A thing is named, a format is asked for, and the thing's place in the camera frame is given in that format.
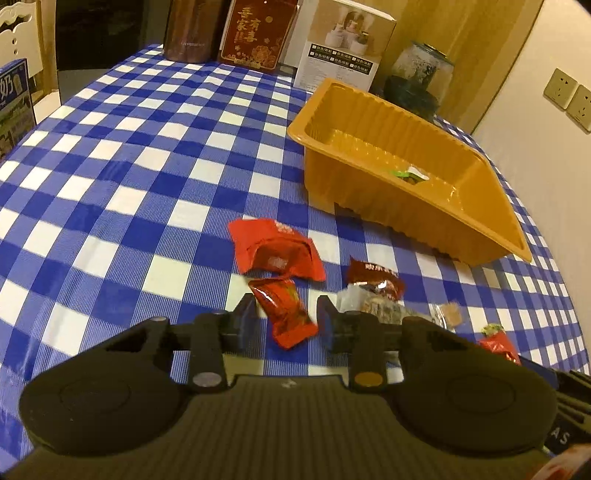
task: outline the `red candy wrapper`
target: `red candy wrapper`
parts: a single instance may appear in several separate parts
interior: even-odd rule
[[[258,278],[248,282],[273,325],[273,338],[289,349],[318,333],[297,294],[296,284],[287,278]]]
[[[350,258],[347,270],[349,285],[367,286],[367,290],[397,301],[404,294],[404,282],[389,268]]]
[[[507,337],[501,325],[490,324],[482,329],[482,333],[486,335],[485,338],[478,340],[480,346],[483,346],[492,353],[503,355],[507,360],[510,360],[517,365],[521,365],[519,355],[513,343]]]
[[[324,281],[314,242],[275,220],[234,220],[228,224],[240,273],[260,268],[285,276]]]

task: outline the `white wall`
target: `white wall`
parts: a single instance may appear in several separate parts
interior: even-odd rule
[[[555,68],[591,88],[591,15],[545,0],[475,132],[544,235],[591,347],[591,135],[543,97]]]

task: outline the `blue and white checkered tablecloth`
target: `blue and white checkered tablecloth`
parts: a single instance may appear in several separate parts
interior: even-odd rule
[[[173,63],[156,47],[82,90],[0,166],[0,471],[31,449],[18,399],[39,372],[153,315],[191,322],[234,308],[249,291],[226,227],[236,218],[275,218],[314,240],[327,280],[297,282],[312,316],[319,295],[343,288],[352,255],[398,271],[407,306],[458,302],[457,331],[471,340],[502,323],[522,355],[589,372],[556,263],[500,175],[530,264],[510,256],[469,268],[338,207],[322,212],[303,186],[303,149],[285,133],[306,98],[289,77]],[[179,381],[185,360],[175,361]],[[227,356],[226,366],[346,374],[346,358],[317,338],[281,350],[265,321],[248,357]]]

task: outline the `wall outlet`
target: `wall outlet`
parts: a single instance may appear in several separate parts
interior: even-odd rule
[[[591,92],[579,85],[566,113],[587,132],[591,132]]]
[[[562,70],[556,69],[544,89],[544,95],[564,110],[576,89],[577,81]]]

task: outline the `white chair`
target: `white chair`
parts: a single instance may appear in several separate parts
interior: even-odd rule
[[[44,68],[41,55],[42,31],[38,1],[31,4],[17,2],[0,10],[0,27],[9,28],[0,33],[0,66],[16,59],[27,59],[29,78]],[[58,91],[45,91],[35,102],[35,118],[39,123],[61,105]]]

